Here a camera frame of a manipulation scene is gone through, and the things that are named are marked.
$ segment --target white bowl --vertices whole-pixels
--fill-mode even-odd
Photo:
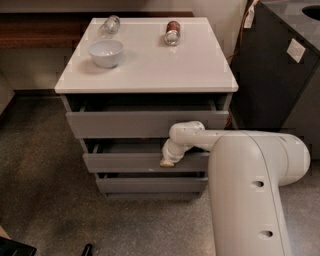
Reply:
[[[112,39],[93,42],[88,47],[88,52],[98,66],[102,68],[114,68],[119,64],[123,45]]]

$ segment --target wooden shelf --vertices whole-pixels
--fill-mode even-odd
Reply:
[[[191,12],[14,13],[0,15],[0,49],[75,48],[94,17],[193,17]]]

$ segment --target concrete floor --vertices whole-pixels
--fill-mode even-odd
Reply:
[[[16,97],[0,120],[0,225],[42,256],[213,256],[208,192],[197,200],[107,200],[58,97]],[[319,256],[320,163],[281,198],[294,256]]]

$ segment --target black sink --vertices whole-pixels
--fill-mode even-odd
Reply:
[[[320,5],[307,6],[302,12],[312,19],[320,20]]]

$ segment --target white label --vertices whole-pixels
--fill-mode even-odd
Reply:
[[[246,21],[244,22],[244,28],[251,28],[252,23],[253,23],[253,18],[254,18],[254,5],[252,4],[249,8],[249,13],[246,18]]]
[[[306,48],[304,48],[301,44],[297,42],[294,38],[292,38],[287,53],[297,62],[299,63],[302,59],[302,56],[305,52]]]

